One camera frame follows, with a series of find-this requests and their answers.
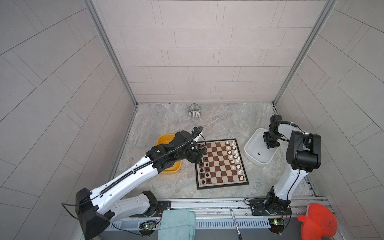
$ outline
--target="light blue towel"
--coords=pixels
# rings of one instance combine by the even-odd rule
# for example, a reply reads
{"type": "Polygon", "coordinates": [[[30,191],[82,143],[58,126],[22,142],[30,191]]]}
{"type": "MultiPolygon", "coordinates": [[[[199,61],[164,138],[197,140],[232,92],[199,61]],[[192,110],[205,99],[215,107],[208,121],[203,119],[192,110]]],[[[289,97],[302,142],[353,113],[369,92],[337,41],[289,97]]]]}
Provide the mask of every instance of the light blue towel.
{"type": "Polygon", "coordinates": [[[196,215],[188,209],[164,211],[158,240],[194,240],[195,225],[196,215]]]}

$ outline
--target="yellow plastic container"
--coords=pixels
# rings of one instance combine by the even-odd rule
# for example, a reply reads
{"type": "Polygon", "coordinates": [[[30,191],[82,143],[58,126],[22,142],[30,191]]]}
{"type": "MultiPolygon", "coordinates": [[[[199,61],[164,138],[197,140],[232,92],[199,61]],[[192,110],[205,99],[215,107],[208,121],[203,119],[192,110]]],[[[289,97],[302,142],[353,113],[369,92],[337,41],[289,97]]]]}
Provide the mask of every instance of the yellow plastic container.
{"type": "MultiPolygon", "coordinates": [[[[157,140],[157,144],[158,145],[160,145],[160,144],[168,144],[168,143],[170,143],[173,140],[174,137],[175,137],[174,134],[162,135],[157,140]]],[[[175,162],[175,164],[173,164],[172,167],[169,167],[169,168],[165,169],[161,173],[162,174],[174,174],[174,173],[177,173],[178,171],[180,171],[180,168],[181,168],[181,161],[178,161],[178,162],[175,162]]]]}

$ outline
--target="black chessboard frame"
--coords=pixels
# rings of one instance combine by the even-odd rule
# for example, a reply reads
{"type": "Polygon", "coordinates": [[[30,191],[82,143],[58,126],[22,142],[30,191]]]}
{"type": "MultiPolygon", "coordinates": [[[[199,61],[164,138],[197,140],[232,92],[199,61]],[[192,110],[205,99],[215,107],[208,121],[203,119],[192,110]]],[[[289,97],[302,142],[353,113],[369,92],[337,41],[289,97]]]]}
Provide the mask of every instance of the black chessboard frame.
{"type": "Polygon", "coordinates": [[[235,142],[236,142],[236,146],[237,146],[237,149],[238,149],[238,153],[239,153],[240,161],[241,161],[241,164],[242,164],[242,166],[243,166],[243,172],[244,172],[243,175],[244,175],[244,177],[245,177],[245,179],[246,179],[246,182],[199,187],[199,168],[197,167],[198,164],[195,164],[196,187],[197,187],[197,190],[200,190],[200,189],[210,189],[210,188],[219,188],[219,187],[233,187],[233,186],[239,186],[239,185],[249,185],[249,181],[248,181],[247,173],[246,173],[246,171],[245,171],[245,167],[244,167],[244,163],[243,163],[243,158],[241,157],[240,150],[239,150],[239,147],[238,147],[236,138],[219,139],[219,140],[209,140],[209,141],[200,141],[200,142],[197,142],[197,143],[198,143],[198,144],[201,144],[201,143],[204,143],[204,144],[205,144],[206,142],[209,143],[209,142],[218,142],[218,141],[235,141],[235,142]]]}

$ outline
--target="beige wall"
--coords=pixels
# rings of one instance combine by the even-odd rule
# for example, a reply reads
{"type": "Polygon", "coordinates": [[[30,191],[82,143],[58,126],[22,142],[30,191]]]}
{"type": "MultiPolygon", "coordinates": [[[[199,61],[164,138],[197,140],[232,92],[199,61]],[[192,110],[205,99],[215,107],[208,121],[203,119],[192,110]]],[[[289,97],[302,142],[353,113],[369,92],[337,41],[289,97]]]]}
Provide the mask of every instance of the beige wall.
{"type": "Polygon", "coordinates": [[[0,1],[0,238],[69,239],[133,107],[81,0],[0,1]]]}
{"type": "Polygon", "coordinates": [[[140,103],[271,102],[325,1],[94,0],[140,103]]]}
{"type": "Polygon", "coordinates": [[[384,239],[384,2],[339,0],[277,104],[323,141],[310,173],[349,240],[384,239]]]}

